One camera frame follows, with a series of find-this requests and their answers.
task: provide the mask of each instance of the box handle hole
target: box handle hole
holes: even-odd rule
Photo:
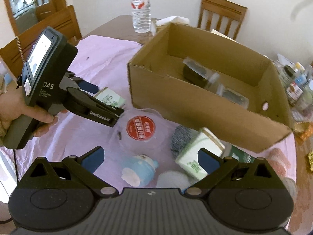
[[[268,110],[269,109],[269,104],[265,101],[262,105],[262,110]]]

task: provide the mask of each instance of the bottle cap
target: bottle cap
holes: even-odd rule
[[[298,70],[300,70],[302,73],[305,71],[304,67],[303,67],[302,64],[299,63],[299,62],[297,62],[297,63],[295,64],[295,67],[296,67]]]
[[[286,65],[284,67],[284,70],[289,77],[291,77],[292,79],[295,78],[295,70],[291,66]]]

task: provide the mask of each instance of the chair backrest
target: chair backrest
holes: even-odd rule
[[[70,5],[40,21],[18,36],[25,60],[32,51],[33,45],[36,43],[39,35],[47,26],[65,35],[70,43],[77,44],[82,38],[74,7]],[[23,61],[16,40],[11,41],[4,48],[1,48],[0,56],[4,62],[4,66],[7,67],[11,76],[14,76],[14,79],[21,75]]]
[[[228,23],[224,32],[224,35],[228,36],[229,30],[231,28],[231,24],[233,21],[238,21],[238,26],[234,32],[234,36],[231,37],[233,40],[237,38],[238,32],[240,30],[242,21],[245,18],[245,14],[247,11],[246,7],[241,5],[226,1],[226,0],[202,0],[200,16],[198,21],[198,28],[201,27],[202,17],[204,11],[209,11],[208,21],[206,23],[206,30],[215,29],[220,31],[223,17],[228,18]],[[219,20],[217,22],[216,27],[211,27],[213,14],[216,13],[219,15]]]

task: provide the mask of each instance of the cardboard box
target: cardboard box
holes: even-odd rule
[[[225,86],[249,98],[248,110],[188,82],[190,57],[220,73]],[[262,152],[291,133],[292,117],[278,73],[261,54],[208,31],[169,24],[129,62],[134,107],[152,108],[168,120]],[[268,103],[268,110],[263,104]]]

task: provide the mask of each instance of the blue plush toy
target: blue plush toy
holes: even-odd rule
[[[137,155],[128,158],[122,170],[122,179],[133,187],[148,185],[154,177],[157,161],[153,161],[146,155]]]

